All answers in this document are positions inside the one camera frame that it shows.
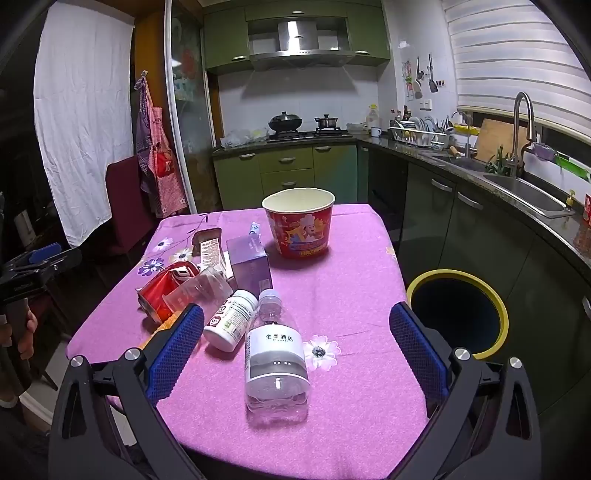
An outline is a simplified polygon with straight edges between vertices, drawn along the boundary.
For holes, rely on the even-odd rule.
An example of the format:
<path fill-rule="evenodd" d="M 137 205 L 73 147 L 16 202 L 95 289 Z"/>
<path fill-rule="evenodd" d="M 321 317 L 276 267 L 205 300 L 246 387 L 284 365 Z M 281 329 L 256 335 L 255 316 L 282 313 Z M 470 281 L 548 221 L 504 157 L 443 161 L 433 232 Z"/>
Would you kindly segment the person left hand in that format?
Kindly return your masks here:
<path fill-rule="evenodd" d="M 38 326 L 36 316 L 29 307 L 26 308 L 26 328 L 24 333 L 20 336 L 18 342 L 18 352 L 22 360 L 29 360 L 34 353 L 33 341 L 34 333 Z M 12 344 L 12 326 L 5 322 L 4 316 L 1 316 L 0 326 L 0 342 L 2 346 L 10 346 Z"/>

